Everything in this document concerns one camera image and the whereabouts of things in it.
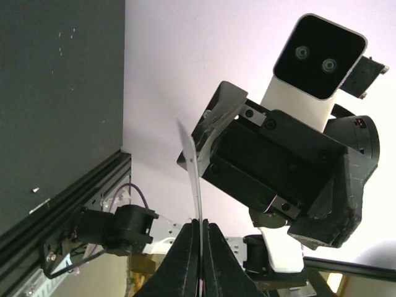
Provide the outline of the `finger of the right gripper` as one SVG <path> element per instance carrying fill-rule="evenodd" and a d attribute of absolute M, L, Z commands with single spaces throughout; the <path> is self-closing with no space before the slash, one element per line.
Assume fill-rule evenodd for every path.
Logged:
<path fill-rule="evenodd" d="M 332 168 L 332 175 L 319 194 L 324 217 L 298 217 L 287 233 L 308 248 L 340 248 L 362 219 L 364 186 L 378 167 L 378 160 L 347 148 Z"/>
<path fill-rule="evenodd" d="M 176 163 L 186 169 L 187 162 L 197 160 L 199 170 L 206 170 L 212 155 L 212 144 L 241 112 L 248 93 L 236 85 L 222 81 L 217 87 L 207 110 L 209 113 L 196 125 L 191 134 L 177 121 L 182 152 Z"/>

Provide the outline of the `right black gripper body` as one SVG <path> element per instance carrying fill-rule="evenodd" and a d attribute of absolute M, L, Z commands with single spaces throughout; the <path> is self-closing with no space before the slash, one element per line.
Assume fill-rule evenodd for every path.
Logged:
<path fill-rule="evenodd" d="M 210 146 L 203 178 L 256 212 L 325 218 L 344 153 L 336 140 L 247 100 Z"/>

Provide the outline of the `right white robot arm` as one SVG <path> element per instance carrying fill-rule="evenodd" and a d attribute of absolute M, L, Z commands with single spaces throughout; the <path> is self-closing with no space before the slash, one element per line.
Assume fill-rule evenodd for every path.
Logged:
<path fill-rule="evenodd" d="M 334 116 L 319 132 L 280 110 L 248 100 L 222 82 L 210 113 L 191 135 L 180 133 L 178 164 L 189 173 L 197 218 L 192 221 L 204 264 L 214 251 L 234 248 L 202 218 L 204 179 L 248 207 L 260 235 L 243 238 L 243 267 L 260 273 L 264 259 L 283 273 L 293 244 L 339 248 L 361 222 L 363 190 L 379 161 L 379 138 L 369 117 Z"/>

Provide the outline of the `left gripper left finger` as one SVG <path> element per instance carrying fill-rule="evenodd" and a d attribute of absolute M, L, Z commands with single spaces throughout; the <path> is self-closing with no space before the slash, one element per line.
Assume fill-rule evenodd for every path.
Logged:
<path fill-rule="evenodd" d="M 140 297 L 193 297 L 198 294 L 198 221 L 186 223 L 158 270 L 135 294 Z"/>

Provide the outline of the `black vip credit card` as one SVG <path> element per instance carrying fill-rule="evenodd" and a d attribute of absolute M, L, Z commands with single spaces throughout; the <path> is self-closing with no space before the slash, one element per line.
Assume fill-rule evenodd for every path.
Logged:
<path fill-rule="evenodd" d="M 203 214 L 202 199 L 200 192 L 199 170 L 197 167 L 196 146 L 193 138 L 188 134 L 186 128 L 177 120 L 179 137 L 183 146 L 183 156 L 185 159 L 186 170 L 188 172 L 191 185 L 192 196 L 195 205 L 196 219 L 199 224 L 199 278 L 198 278 L 198 296 L 203 296 L 204 277 L 203 277 Z"/>

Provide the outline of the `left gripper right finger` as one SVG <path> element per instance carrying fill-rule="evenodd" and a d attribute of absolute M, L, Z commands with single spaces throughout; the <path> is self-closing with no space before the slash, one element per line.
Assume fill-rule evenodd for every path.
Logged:
<path fill-rule="evenodd" d="M 203 296 L 264 296 L 241 268 L 218 225 L 207 219 L 203 221 L 203 277 Z"/>

